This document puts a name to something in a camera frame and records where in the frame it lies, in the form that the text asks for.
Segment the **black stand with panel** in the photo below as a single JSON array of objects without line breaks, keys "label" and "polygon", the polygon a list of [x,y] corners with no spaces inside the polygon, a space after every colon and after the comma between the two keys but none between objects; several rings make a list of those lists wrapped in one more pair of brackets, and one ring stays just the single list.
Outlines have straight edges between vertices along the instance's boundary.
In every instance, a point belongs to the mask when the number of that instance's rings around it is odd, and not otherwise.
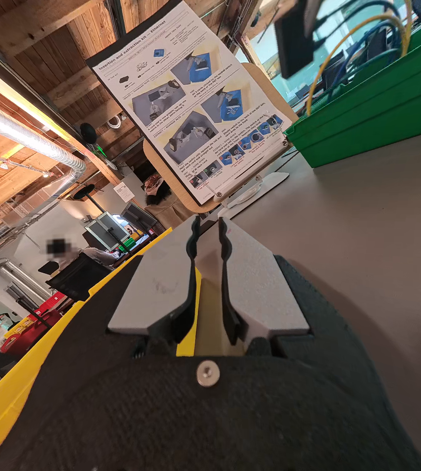
[{"label": "black stand with panel", "polygon": [[143,233],[148,233],[158,223],[157,219],[134,202],[130,202],[125,207],[120,213],[120,217]]}]

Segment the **small white card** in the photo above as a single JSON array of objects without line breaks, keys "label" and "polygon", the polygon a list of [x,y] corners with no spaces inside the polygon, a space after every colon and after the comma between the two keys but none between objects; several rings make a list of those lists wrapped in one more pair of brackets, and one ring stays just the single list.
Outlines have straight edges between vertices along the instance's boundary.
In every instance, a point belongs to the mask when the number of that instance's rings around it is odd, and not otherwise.
[{"label": "small white card", "polygon": [[123,181],[121,181],[119,185],[114,186],[113,190],[126,203],[130,202],[131,200],[135,198],[135,195],[133,194],[133,192]]}]

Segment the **printed instruction sheet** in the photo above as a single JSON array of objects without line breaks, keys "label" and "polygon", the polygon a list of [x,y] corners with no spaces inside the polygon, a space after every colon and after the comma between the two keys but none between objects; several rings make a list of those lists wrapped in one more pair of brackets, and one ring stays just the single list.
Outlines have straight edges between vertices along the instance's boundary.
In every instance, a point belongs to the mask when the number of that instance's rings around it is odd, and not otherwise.
[{"label": "printed instruction sheet", "polygon": [[184,1],[86,60],[198,205],[284,151],[292,124]]}]

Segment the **wooden display board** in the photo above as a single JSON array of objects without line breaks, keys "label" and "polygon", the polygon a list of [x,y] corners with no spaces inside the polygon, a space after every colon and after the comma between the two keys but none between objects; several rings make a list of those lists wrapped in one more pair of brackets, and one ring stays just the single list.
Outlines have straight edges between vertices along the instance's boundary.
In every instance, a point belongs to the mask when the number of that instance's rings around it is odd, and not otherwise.
[{"label": "wooden display board", "polygon": [[[264,71],[262,71],[255,64],[251,63],[242,63],[242,66],[266,94],[268,100],[277,108],[277,110],[288,117],[290,121],[288,126],[292,126],[292,124],[294,124],[299,119],[299,117],[280,95],[277,89],[272,85],[271,81],[266,77]],[[175,193],[183,205],[193,213],[201,214],[217,208],[220,204],[226,203],[226,200],[232,194],[240,190],[253,178],[257,180],[257,183],[263,183],[263,181],[268,180],[269,176],[264,174],[266,169],[291,147],[291,143],[285,136],[284,130],[280,130],[280,132],[282,133],[282,144],[276,153],[274,153],[271,157],[264,157],[249,170],[246,170],[243,175],[237,179],[236,183],[232,184],[230,189],[223,193],[223,196],[212,197],[202,205],[199,205],[195,202],[195,200],[191,197],[187,189],[182,184],[181,180],[179,180],[173,174],[172,169],[167,166],[163,157],[157,153],[147,138],[144,138],[143,141],[143,151],[148,161],[153,165],[161,177],[163,177],[163,179],[170,186],[171,190]]]}]

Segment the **white stand base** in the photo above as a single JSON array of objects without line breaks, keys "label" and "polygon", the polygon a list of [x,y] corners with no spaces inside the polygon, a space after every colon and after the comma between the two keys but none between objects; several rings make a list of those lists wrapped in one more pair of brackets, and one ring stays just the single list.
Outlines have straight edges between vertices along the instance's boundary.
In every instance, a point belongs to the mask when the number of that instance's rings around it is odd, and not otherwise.
[{"label": "white stand base", "polygon": [[230,197],[226,197],[221,202],[222,209],[218,212],[218,217],[232,219],[239,213],[248,209],[257,200],[264,197],[278,185],[283,183],[290,176],[287,172],[272,172],[265,177],[260,174],[256,175],[256,182],[241,195],[230,201]]}]

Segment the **silver air duct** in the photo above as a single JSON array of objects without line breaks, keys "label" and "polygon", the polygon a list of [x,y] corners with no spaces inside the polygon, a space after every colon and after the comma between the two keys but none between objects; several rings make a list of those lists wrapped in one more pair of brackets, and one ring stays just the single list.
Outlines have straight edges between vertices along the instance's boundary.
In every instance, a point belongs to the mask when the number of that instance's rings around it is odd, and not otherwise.
[{"label": "silver air duct", "polygon": [[63,163],[70,168],[70,171],[61,179],[56,180],[52,184],[43,188],[50,193],[49,199],[42,204],[43,206],[58,199],[60,195],[79,180],[86,171],[86,164],[83,160],[34,132],[32,129],[1,110],[0,135],[7,137],[18,144],[22,144],[31,150],[35,150],[36,152],[55,161]]}]

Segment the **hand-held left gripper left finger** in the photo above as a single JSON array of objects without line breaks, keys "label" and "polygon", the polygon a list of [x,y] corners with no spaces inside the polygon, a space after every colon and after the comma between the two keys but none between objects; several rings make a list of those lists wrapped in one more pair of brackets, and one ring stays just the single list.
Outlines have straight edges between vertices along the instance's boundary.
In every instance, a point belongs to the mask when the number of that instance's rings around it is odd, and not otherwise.
[{"label": "hand-held left gripper left finger", "polygon": [[142,255],[108,329],[113,333],[181,342],[195,319],[198,215]]}]

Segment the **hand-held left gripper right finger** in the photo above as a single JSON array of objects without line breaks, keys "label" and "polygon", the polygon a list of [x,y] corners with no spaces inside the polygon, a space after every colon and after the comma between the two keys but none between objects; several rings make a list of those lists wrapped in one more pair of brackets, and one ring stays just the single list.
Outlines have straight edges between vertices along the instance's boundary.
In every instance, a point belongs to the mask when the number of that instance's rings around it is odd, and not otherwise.
[{"label": "hand-held left gripper right finger", "polygon": [[220,217],[218,228],[223,325],[230,344],[309,333],[309,324],[272,251],[228,218]]}]

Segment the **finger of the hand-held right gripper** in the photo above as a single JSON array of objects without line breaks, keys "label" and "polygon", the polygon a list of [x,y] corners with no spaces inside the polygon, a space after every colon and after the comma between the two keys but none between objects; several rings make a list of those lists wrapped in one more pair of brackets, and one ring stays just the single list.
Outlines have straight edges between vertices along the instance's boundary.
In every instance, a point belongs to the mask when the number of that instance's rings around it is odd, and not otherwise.
[{"label": "finger of the hand-held right gripper", "polygon": [[303,9],[304,35],[311,36],[317,24],[317,15],[323,0],[307,0]]}]

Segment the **black round fixture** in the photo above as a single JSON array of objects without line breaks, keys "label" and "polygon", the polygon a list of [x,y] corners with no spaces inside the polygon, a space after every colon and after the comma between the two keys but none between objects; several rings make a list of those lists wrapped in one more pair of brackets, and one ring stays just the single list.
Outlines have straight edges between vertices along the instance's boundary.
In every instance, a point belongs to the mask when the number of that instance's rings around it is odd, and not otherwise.
[{"label": "black round fixture", "polygon": [[97,133],[95,131],[95,128],[91,124],[83,122],[79,125],[79,129],[82,138],[87,144],[94,145],[97,143]]}]

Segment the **yellow plastic bin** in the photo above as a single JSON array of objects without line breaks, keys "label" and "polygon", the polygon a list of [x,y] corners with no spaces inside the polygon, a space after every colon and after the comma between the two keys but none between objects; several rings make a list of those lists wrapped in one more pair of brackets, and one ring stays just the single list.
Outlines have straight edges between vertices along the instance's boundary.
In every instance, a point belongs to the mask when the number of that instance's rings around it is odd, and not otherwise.
[{"label": "yellow plastic bin", "polygon": [[196,361],[176,357],[178,342],[108,329],[145,252],[86,291],[0,381],[0,470],[172,469]]}]

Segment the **green plastic bin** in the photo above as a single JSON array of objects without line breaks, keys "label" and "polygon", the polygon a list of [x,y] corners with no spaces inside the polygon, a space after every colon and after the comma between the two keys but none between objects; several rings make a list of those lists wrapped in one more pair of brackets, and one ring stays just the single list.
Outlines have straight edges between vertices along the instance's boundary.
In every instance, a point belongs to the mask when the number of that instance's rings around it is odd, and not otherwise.
[{"label": "green plastic bin", "polygon": [[285,131],[312,168],[421,135],[421,28],[393,58],[375,58]]}]

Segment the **grey panel on stand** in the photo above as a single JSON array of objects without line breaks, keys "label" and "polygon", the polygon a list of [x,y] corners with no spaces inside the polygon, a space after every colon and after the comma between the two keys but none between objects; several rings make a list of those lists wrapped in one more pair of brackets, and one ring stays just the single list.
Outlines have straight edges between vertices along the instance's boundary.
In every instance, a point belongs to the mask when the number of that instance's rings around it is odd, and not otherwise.
[{"label": "grey panel on stand", "polygon": [[125,227],[107,211],[86,224],[85,229],[108,251],[113,251],[119,246],[125,247],[125,241],[131,237]]}]

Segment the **black network switch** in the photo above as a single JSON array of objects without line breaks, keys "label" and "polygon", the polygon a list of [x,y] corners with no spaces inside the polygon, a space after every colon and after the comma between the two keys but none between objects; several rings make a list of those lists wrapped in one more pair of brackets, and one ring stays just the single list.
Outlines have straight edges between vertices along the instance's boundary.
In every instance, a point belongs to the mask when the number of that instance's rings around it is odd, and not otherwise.
[{"label": "black network switch", "polygon": [[304,32],[304,13],[307,1],[298,1],[274,21],[281,75],[289,79],[313,62],[312,32]]}]

